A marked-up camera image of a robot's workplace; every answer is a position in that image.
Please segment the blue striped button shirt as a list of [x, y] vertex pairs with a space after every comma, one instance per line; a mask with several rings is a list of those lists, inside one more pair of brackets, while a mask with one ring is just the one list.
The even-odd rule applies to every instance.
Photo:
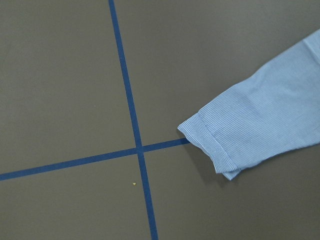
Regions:
[[232, 180], [273, 156], [320, 142], [320, 33], [218, 95], [178, 130]]

